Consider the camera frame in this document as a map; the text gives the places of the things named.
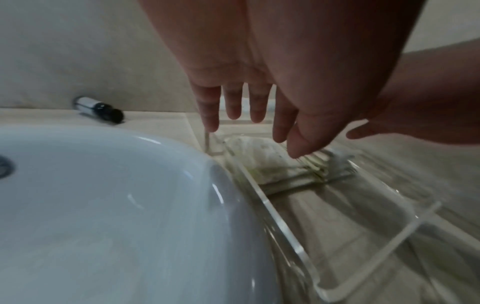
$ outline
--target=beige countertop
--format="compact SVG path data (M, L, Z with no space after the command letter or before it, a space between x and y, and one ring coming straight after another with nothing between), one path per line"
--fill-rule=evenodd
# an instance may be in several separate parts
M11 124L115 127L168 137L200 149L185 113L126 112L125 117L124 123L110 126L74 110L0 109L0 127ZM308 195L311 194L306 194L307 199L285 197L274 202L292 226L292 230L301 230L304 246L314 246L319 253L327 249L332 252L332 246L337 246L336 240L340 235L342 239L348 239L348 235L351 239L358 236L360 230L355 219L349 218L329 204L313 206ZM355 258L368 254L368 251L353 248L351 253L350 263L355 263ZM319 259L318 262L322 262L321 256L316 258ZM340 274L333 270L328 272L330 273L327 273L327 277L333 278L334 283L334 277ZM438 303L438 299L415 254L408 244L404 244L398 253L372 276L371 281L344 303L432 304Z

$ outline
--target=tiled wall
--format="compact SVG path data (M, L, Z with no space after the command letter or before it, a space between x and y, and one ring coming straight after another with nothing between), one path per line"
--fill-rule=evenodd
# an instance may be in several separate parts
M476 38L479 16L477 0L430 0L406 50ZM77 95L124 110L193 109L135 0L1 1L0 107L69 108Z

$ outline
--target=finger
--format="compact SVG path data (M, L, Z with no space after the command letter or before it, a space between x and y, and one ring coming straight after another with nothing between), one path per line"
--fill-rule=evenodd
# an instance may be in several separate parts
M346 126L338 115L298 113L296 124L287 138L288 154L292 158L313 153L328 145Z
M384 127L380 127L372 123L366 123L364 125L358 126L348 131L346 133L346 137L348 139L360 139L368 136L373 136L377 134L386 134L386 133L391 133L391 132Z
M250 118L254 123L262 122L267 113L271 84L248 85L250 98Z
M298 109L277 88L275 96L275 116L273 118L273 140L284 142L297 118Z
M226 114L230 119L238 119L242 115L243 83L230 83L223 86Z
M190 81L193 94L198 104L198 112L201 121L207 132L215 132L219 128L219 107L220 95L222 90L220 87L206 88L196 85Z

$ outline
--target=clear plastic organizer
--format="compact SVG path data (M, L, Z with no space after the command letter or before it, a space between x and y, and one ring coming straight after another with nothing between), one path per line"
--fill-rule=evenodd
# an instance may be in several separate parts
M271 129L268 121L221 121L219 132L205 136L205 150L223 155L264 221L285 303L333 303L368 288L392 253L441 207L435 189L340 139L333 145L354 154L354 175L267 197L225 139L268 138ZM379 275L373 281L389 273Z

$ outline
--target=white ceramic basin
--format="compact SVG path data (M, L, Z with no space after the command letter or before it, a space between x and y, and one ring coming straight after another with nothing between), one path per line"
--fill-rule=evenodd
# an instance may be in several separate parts
M115 128L2 127L0 156L14 165L0 177L0 303L281 302L262 226L198 151Z

